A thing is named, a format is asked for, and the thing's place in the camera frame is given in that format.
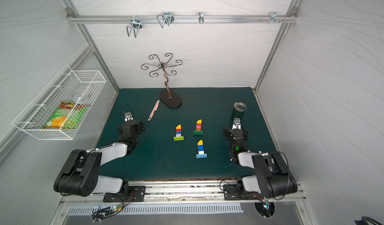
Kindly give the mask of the dark green lego plate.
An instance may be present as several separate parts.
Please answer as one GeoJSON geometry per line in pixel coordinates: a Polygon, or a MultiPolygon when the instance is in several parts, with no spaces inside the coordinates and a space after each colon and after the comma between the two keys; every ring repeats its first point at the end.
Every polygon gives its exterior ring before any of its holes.
{"type": "Polygon", "coordinates": [[[199,135],[199,136],[202,136],[203,134],[204,134],[204,132],[203,131],[193,131],[193,134],[194,135],[199,135]]]}

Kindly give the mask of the light blue lego plate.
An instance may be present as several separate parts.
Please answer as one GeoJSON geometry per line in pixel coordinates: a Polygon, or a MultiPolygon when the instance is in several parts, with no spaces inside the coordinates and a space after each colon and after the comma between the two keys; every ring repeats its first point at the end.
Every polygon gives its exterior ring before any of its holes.
{"type": "Polygon", "coordinates": [[[197,159],[207,158],[207,157],[208,157],[207,154],[197,154],[197,155],[196,155],[196,158],[197,158],[197,159]]]}

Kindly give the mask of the lime green lego plate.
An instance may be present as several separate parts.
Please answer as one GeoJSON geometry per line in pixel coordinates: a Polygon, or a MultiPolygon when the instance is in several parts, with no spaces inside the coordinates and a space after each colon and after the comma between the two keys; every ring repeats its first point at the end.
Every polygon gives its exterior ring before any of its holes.
{"type": "Polygon", "coordinates": [[[174,141],[183,141],[183,140],[184,140],[184,136],[174,137],[174,141]]]}

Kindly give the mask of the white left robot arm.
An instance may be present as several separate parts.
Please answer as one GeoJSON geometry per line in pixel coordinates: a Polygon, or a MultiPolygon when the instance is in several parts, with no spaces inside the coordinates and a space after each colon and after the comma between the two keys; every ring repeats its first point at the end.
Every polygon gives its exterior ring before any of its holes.
{"type": "Polygon", "coordinates": [[[132,194],[128,180],[101,176],[100,169],[104,164],[130,155],[144,131],[143,122],[128,120],[118,128],[115,143],[94,150],[73,150],[54,182],[54,191],[62,196],[104,194],[104,202],[126,201],[132,194]]]}

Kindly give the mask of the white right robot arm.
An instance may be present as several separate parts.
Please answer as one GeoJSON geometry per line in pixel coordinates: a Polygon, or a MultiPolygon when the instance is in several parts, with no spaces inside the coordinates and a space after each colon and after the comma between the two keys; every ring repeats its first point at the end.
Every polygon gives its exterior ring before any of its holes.
{"type": "Polygon", "coordinates": [[[253,175],[239,177],[235,187],[227,187],[239,200],[281,200],[285,195],[298,191],[297,181],[283,153],[254,153],[247,150],[245,142],[248,140],[248,131],[239,126],[225,127],[223,134],[231,144],[231,161],[254,170],[253,175]]]}

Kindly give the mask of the dark green metal tumbler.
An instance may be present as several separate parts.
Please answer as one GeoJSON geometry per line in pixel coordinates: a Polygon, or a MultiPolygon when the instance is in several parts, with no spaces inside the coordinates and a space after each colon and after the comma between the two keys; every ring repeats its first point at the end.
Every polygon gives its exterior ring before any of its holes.
{"type": "Polygon", "coordinates": [[[242,102],[235,102],[234,108],[231,114],[231,122],[233,122],[235,119],[242,120],[246,110],[247,110],[246,104],[242,102]]]}

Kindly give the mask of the pink plastic knife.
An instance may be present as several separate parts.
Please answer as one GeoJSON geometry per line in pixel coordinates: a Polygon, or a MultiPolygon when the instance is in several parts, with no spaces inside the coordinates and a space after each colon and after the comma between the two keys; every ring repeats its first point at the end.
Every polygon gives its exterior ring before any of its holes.
{"type": "Polygon", "coordinates": [[[160,100],[157,100],[149,115],[148,121],[151,121],[153,119],[155,112],[158,110],[159,104],[160,104],[160,100]]]}

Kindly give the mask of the green snack bag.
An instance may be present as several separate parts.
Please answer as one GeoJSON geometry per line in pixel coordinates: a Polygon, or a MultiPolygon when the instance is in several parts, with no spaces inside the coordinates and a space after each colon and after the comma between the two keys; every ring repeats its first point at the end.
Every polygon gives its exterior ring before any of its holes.
{"type": "Polygon", "coordinates": [[[43,126],[45,130],[64,129],[74,130],[78,127],[88,110],[88,105],[76,104],[74,102],[63,101],[54,111],[43,126]]]}

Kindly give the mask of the metal double hook left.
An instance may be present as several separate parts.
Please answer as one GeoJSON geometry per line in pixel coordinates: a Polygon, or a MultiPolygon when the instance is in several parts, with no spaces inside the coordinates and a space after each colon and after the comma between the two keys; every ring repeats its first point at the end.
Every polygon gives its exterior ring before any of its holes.
{"type": "Polygon", "coordinates": [[[128,37],[134,36],[135,38],[138,36],[139,30],[143,27],[142,22],[136,18],[133,18],[130,21],[131,25],[126,27],[128,37]]]}

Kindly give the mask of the metal double hook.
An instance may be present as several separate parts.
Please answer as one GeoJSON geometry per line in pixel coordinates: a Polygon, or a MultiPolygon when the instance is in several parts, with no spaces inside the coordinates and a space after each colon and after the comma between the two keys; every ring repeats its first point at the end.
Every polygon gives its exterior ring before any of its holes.
{"type": "Polygon", "coordinates": [[[161,26],[164,28],[165,25],[169,26],[175,20],[172,12],[164,12],[162,14],[157,15],[157,20],[161,26]]]}
{"type": "Polygon", "coordinates": [[[133,18],[130,21],[131,25],[126,27],[128,37],[134,36],[135,38],[138,36],[139,30],[143,27],[142,22],[136,18],[133,18]]]}

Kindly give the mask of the metal double hook middle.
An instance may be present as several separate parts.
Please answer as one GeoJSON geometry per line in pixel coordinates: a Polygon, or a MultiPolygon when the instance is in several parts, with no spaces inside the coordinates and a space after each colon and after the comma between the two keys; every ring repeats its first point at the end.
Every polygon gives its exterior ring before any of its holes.
{"type": "Polygon", "coordinates": [[[169,26],[175,20],[172,12],[164,12],[162,14],[157,15],[157,20],[161,26],[164,28],[165,25],[169,26]]]}

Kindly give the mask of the metal single hook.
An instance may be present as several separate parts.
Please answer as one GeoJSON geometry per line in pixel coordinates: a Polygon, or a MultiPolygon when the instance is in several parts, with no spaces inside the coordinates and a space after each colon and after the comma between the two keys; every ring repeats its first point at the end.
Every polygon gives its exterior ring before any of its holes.
{"type": "Polygon", "coordinates": [[[198,12],[198,20],[199,20],[199,24],[203,24],[204,23],[204,14],[203,14],[203,12],[198,12]]]}

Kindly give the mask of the metal hook right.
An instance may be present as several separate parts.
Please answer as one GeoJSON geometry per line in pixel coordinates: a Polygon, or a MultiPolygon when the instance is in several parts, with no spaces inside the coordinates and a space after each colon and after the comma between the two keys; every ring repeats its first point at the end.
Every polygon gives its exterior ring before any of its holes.
{"type": "Polygon", "coordinates": [[[266,20],[260,19],[262,23],[268,22],[269,24],[281,24],[281,23],[286,23],[286,19],[279,19],[278,15],[276,12],[272,12],[270,17],[266,20]]]}

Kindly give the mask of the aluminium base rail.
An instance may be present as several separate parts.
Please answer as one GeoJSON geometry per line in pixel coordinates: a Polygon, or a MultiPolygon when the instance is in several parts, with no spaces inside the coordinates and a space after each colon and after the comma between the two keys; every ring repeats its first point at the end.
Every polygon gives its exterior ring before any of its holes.
{"type": "MultiPolygon", "coordinates": [[[[188,203],[229,203],[229,202],[260,202],[252,195],[242,197],[255,200],[239,200],[236,193],[236,181],[208,180],[208,181],[130,181],[130,187],[145,186],[142,197],[144,201],[139,204],[188,204],[188,203]],[[231,184],[229,192],[225,192],[224,186],[231,184]]],[[[62,198],[60,205],[96,205],[103,203],[104,195],[92,195],[89,197],[68,196],[62,198]]],[[[267,199],[270,202],[307,202],[306,195],[298,182],[298,191],[285,195],[281,200],[267,199]]]]}

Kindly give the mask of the aluminium top rail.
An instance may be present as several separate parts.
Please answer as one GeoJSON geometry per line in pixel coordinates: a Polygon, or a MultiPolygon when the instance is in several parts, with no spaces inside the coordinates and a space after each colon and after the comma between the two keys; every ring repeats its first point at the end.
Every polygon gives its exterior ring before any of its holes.
{"type": "MultiPolygon", "coordinates": [[[[260,19],[266,20],[270,15],[206,15],[204,14],[204,24],[258,24],[260,19]]],[[[142,25],[159,24],[157,16],[77,16],[67,18],[71,24],[129,24],[136,18],[142,25]]],[[[172,24],[199,24],[198,15],[174,15],[175,20],[172,24]]],[[[297,16],[278,15],[279,19],[286,19],[286,23],[295,23],[299,19],[297,16]]]]}

